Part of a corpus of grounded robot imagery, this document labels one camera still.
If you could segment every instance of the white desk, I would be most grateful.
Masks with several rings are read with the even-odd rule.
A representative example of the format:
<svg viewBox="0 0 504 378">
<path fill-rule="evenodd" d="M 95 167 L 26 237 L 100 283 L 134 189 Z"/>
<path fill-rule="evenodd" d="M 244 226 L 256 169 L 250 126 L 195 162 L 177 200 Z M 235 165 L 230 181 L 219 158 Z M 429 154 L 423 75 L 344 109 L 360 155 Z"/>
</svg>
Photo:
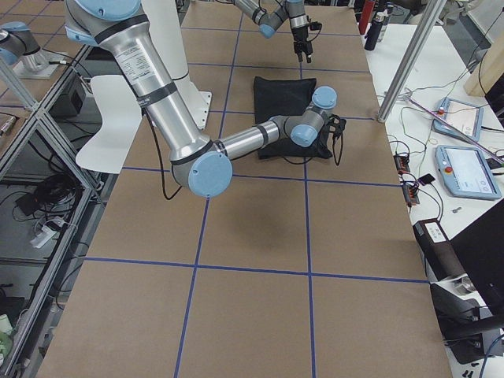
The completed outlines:
<svg viewBox="0 0 504 378">
<path fill-rule="evenodd" d="M 380 96 L 384 96 L 384 92 L 389 88 L 414 31 L 415 26 L 412 25 L 389 24 L 383 42 L 377 43 L 374 51 L 366 51 L 376 95 L 380 102 L 383 100 L 383 97 Z M 406 81 L 406 87 L 410 90 L 414 90 L 420 87 L 444 86 L 452 80 L 456 80 L 464 71 L 464 62 L 458 56 L 457 51 L 454 49 L 443 28 L 434 27 L 420 57 Z M 435 109 L 439 101 L 447 96 L 453 88 L 450 93 L 450 97 L 452 98 L 457 98 L 478 106 L 486 104 L 487 102 L 484 98 L 471 97 L 465 93 L 463 85 L 468 77 L 469 74 L 466 73 L 457 83 L 448 85 L 444 88 L 430 88 L 416 91 L 413 93 L 413 98 L 423 106 Z M 422 151 L 423 146 L 419 142 L 416 142 L 404 134 L 400 116 L 405 106 L 414 107 L 405 102 L 396 103 L 386 122 L 387 133 L 402 140 L 409 146 L 411 151 Z M 435 167 L 434 149 L 438 144 L 464 146 L 466 143 L 436 132 L 430 133 L 432 118 L 425 113 L 405 109 L 403 110 L 403 120 L 405 130 L 409 135 L 427 143 L 424 161 L 422 162 L 423 154 L 412 154 L 409 166 L 416 177 L 431 173 L 436 178 L 433 184 L 443 197 L 444 202 L 444 215 L 441 225 L 447 235 L 452 238 L 497 202 L 454 198 L 449 196 L 442 184 L 439 172 Z M 501 124 L 489 106 L 484 107 L 483 126 L 502 129 Z M 504 133 L 482 131 L 480 143 L 490 150 L 503 149 Z M 391 144 L 392 150 L 395 150 L 396 144 L 397 143 Z M 403 146 L 398 146 L 398 151 L 403 152 L 405 148 Z M 501 191 L 504 190 L 504 178 L 502 176 L 497 176 L 497 182 Z M 422 187 L 422 190 L 438 198 L 437 194 L 430 186 Z M 410 219 L 412 224 L 419 220 L 433 218 L 438 212 L 438 206 L 427 195 L 420 193 L 419 199 L 421 204 L 413 206 L 411 210 Z M 454 213 L 452 210 L 457 208 L 460 208 L 459 211 Z M 459 365 L 449 350 L 447 350 L 447 353 L 450 357 L 450 366 L 454 377 L 461 376 L 465 370 L 474 370 L 475 372 L 472 376 L 478 377 L 480 366 L 474 368 L 470 364 Z M 501 378 L 503 372 L 504 358 L 492 358 L 489 359 L 487 363 L 484 378 Z"/>
</svg>

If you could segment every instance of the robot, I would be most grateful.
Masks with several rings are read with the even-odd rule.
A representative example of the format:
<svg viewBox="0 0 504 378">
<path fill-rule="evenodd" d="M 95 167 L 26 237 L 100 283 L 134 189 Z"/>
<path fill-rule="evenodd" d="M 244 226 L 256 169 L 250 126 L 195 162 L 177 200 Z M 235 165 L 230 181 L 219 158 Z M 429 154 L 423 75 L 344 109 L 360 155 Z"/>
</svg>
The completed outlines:
<svg viewBox="0 0 504 378">
<path fill-rule="evenodd" d="M 49 66 L 30 29 L 19 21 L 0 25 L 0 57 L 8 65 L 13 65 L 21 58 L 24 67 L 30 72 L 39 72 Z"/>
<path fill-rule="evenodd" d="M 274 15 L 251 0 L 235 0 L 235 5 L 259 25 L 265 37 L 271 37 L 288 15 L 296 54 L 311 58 L 313 51 L 307 38 L 313 23 L 302 1 L 282 0 Z M 310 146 L 336 105 L 336 92 L 319 87 L 301 116 L 273 117 L 237 134 L 211 140 L 198 129 L 154 47 L 140 0 L 66 0 L 65 7 L 67 36 L 99 46 L 114 56 L 143 112 L 170 147 L 173 177 L 196 195 L 211 198 L 222 193 L 231 182 L 231 160 L 280 138 Z"/>
</svg>

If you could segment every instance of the black cloth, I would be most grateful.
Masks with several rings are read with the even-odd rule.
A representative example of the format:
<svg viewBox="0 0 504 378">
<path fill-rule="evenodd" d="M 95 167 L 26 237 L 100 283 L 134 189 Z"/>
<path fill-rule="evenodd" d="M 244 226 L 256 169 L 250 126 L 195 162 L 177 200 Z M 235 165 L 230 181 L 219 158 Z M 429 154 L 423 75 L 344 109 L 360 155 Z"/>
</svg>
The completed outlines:
<svg viewBox="0 0 504 378">
<path fill-rule="evenodd" d="M 309 105 L 317 79 L 267 80 L 254 78 L 255 122 L 260 124 L 274 116 L 301 116 Z M 322 128 L 311 146 L 304 148 L 289 138 L 278 140 L 258 150 L 260 159 L 275 156 L 324 158 L 332 157 L 327 148 L 329 127 Z"/>
</svg>

